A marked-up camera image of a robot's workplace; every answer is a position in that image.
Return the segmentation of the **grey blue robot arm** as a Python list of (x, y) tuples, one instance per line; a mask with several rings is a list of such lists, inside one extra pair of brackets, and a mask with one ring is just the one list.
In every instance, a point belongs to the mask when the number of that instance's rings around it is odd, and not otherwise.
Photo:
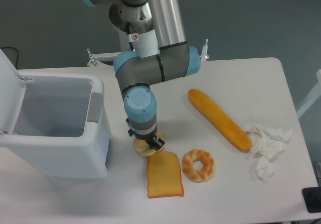
[(83, 0), (91, 6), (111, 3), (109, 18), (126, 34), (123, 50), (114, 61), (127, 114), (129, 134), (160, 150), (165, 142), (156, 135), (157, 103), (150, 86), (186, 77), (207, 59), (187, 44), (178, 0)]

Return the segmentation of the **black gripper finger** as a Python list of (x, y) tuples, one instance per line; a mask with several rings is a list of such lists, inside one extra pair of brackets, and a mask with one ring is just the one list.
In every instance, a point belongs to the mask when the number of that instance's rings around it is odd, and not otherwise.
[(148, 144), (151, 149), (158, 151), (165, 145), (165, 142), (161, 138), (154, 137), (153, 139), (148, 140)]

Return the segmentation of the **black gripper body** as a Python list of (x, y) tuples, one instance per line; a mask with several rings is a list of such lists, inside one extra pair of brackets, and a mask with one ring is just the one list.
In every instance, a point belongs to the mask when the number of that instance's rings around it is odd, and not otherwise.
[(157, 128), (152, 130), (138, 130), (138, 129), (129, 129), (128, 134), (129, 136), (135, 136), (139, 140), (146, 141), (149, 145), (155, 144)]

